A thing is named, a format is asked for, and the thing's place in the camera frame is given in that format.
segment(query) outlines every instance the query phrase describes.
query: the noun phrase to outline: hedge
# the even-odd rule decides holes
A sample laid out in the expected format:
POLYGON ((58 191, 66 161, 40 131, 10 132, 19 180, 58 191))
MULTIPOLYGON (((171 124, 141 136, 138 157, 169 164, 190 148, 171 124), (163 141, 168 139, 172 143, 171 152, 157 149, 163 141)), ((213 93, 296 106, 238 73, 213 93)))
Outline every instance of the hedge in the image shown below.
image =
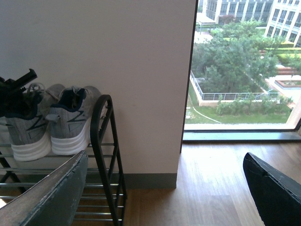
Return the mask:
POLYGON ((277 54, 278 60, 283 64, 288 64, 291 58, 295 57, 295 54, 277 54))
MULTIPOLYGON (((274 48, 266 48, 267 51, 274 50, 274 48)), ((275 54, 293 54, 293 53, 301 53, 301 48, 278 48, 274 50, 275 54)))

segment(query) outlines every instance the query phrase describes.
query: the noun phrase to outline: tree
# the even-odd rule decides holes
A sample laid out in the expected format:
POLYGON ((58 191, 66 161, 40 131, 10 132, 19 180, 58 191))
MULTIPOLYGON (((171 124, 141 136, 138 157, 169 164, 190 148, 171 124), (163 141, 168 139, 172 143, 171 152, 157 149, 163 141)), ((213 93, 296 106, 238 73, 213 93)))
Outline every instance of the tree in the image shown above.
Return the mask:
POLYGON ((235 16, 234 15, 223 15, 223 16, 220 16, 219 18, 219 24, 229 24, 231 22, 235 22, 235 16))
POLYGON ((290 57, 289 62, 290 63, 288 65, 292 68, 293 73, 294 73, 294 69, 296 69, 299 73, 301 72, 300 54, 295 53, 293 56, 290 57))
POLYGON ((195 45, 191 68, 205 78, 200 84, 204 92, 257 92, 257 82, 276 74, 278 59, 269 52, 261 57, 259 50, 270 41, 258 32, 258 24, 230 23, 208 43, 195 45))

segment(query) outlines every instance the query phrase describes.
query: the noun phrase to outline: black object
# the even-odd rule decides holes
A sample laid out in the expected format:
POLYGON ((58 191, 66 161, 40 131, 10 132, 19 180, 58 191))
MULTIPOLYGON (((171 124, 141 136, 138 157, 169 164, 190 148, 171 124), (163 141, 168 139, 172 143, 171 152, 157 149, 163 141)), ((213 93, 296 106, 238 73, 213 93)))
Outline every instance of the black object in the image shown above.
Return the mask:
POLYGON ((2 226, 68 226, 87 174, 85 151, 73 156, 35 186, 0 209, 2 226))
POLYGON ((11 111, 11 106, 20 105, 22 103, 22 93, 26 90, 24 86, 36 78, 37 74, 33 69, 29 69, 29 72, 26 75, 23 75, 16 81, 12 79, 5 81, 0 77, 0 117, 4 116, 6 111, 11 111))
POLYGON ((103 182, 103 188, 111 212, 113 224, 114 226, 122 226, 125 214, 127 191, 120 157, 113 103, 110 95, 101 95, 95 104, 91 119, 90 136, 91 145, 94 151, 100 178, 103 182), (101 117, 102 109, 104 107, 107 111, 105 116, 101 117), (102 141, 109 122, 111 122, 114 151, 112 156, 105 156, 102 150, 102 141), (109 166, 106 166, 105 158, 110 159, 109 166), (116 160, 118 171, 114 173, 116 160), (112 186, 113 177, 115 177, 114 179, 117 181, 117 186, 112 186))
POLYGON ((266 226, 301 225, 301 185, 252 153, 243 168, 251 195, 266 226))

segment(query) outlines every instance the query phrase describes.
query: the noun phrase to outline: white shoe sole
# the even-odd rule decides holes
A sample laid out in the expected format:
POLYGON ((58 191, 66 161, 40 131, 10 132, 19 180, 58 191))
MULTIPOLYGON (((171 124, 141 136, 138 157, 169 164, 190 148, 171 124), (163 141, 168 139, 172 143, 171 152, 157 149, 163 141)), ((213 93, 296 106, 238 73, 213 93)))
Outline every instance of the white shoe sole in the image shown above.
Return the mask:
POLYGON ((76 137, 63 139, 51 137, 52 152, 57 155, 71 155, 85 150, 90 143, 90 122, 91 118, 86 121, 76 137))
POLYGON ((17 161, 33 161, 46 156, 51 152, 49 125, 39 141, 27 145, 11 145, 11 148, 17 161))

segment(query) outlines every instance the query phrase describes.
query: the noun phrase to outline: building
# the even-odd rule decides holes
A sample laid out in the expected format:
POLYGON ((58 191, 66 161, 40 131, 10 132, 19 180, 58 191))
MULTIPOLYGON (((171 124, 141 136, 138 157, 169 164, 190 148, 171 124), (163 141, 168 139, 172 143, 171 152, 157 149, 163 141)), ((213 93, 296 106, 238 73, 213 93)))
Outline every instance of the building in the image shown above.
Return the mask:
POLYGON ((213 19, 217 24, 221 23, 220 17, 234 15, 236 21, 262 20, 268 21, 273 0, 204 0, 203 13, 213 19))
POLYGON ((276 0, 265 35, 268 37, 283 36, 285 40, 301 47, 301 5, 299 0, 276 0))

